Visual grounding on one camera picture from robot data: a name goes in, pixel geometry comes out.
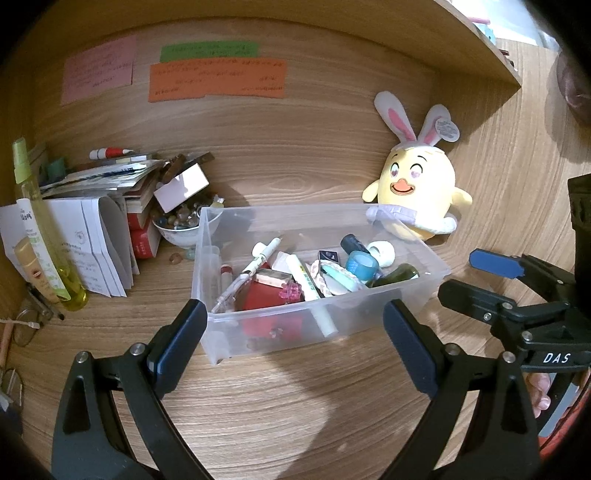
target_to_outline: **white tube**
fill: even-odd
[[[267,245],[261,253],[255,255],[255,258],[252,260],[252,262],[250,262],[246,268],[242,270],[242,272],[254,274],[259,269],[259,267],[269,259],[273,252],[277,250],[277,247],[280,243],[281,238],[275,237],[273,240],[271,240],[269,245]]]
[[[318,295],[318,292],[316,291],[314,282],[306,272],[304,265],[301,264],[300,259],[297,258],[296,255],[291,254],[285,258],[285,263],[287,263],[290,273],[294,276],[294,280],[301,285],[302,292],[304,293],[304,300],[320,300],[320,295]],[[335,323],[324,306],[310,309],[310,311],[314,316],[316,325],[318,325],[318,328],[325,338],[338,333]]]

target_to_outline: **orange sticky note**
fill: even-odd
[[[149,102],[246,95],[283,98],[285,60],[220,57],[156,63],[150,66]]]

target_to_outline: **stack of books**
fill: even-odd
[[[78,165],[63,180],[41,188],[43,198],[109,196],[119,206],[129,226],[130,248],[135,258],[153,258],[160,232],[150,221],[151,201],[164,160],[156,154],[133,154]]]

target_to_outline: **red item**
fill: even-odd
[[[285,305],[285,300],[279,296],[280,292],[280,288],[252,282],[248,288],[242,310],[256,310]]]
[[[556,447],[562,442],[566,434],[569,432],[569,429],[573,426],[573,423],[579,417],[583,407],[589,401],[589,392],[591,392],[591,388],[588,388],[587,391],[581,393],[583,398],[581,398],[575,406],[567,408],[562,418],[558,421],[554,432],[549,437],[538,437],[542,460],[548,459],[548,457],[556,451]]]
[[[279,292],[279,296],[285,300],[285,303],[297,303],[301,301],[303,292],[298,282],[290,281]]]
[[[107,158],[123,157],[130,153],[134,153],[134,151],[129,148],[107,147],[91,151],[89,157],[91,160],[106,160]]]
[[[135,258],[154,258],[156,256],[162,237],[152,222],[146,222],[143,229],[134,230],[130,234]]]
[[[280,292],[280,288],[252,282],[246,294],[243,310],[285,305],[285,300],[279,297]],[[287,342],[301,338],[301,324],[301,312],[269,315],[241,321],[242,331],[247,337],[274,339],[279,336]]]
[[[129,231],[143,230],[146,226],[146,221],[150,217],[150,206],[147,206],[142,213],[128,213],[127,223]]]

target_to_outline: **white bowl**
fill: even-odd
[[[222,213],[223,209],[220,209],[220,212],[209,221],[210,234],[216,231],[217,226],[220,223],[220,216]],[[193,228],[186,228],[184,230],[171,230],[169,228],[162,228],[161,226],[158,226],[153,220],[152,223],[158,230],[160,230],[162,236],[173,245],[185,248],[187,250],[189,248],[195,247],[195,244],[197,243],[197,233],[199,232],[199,227],[201,225],[194,226]]]

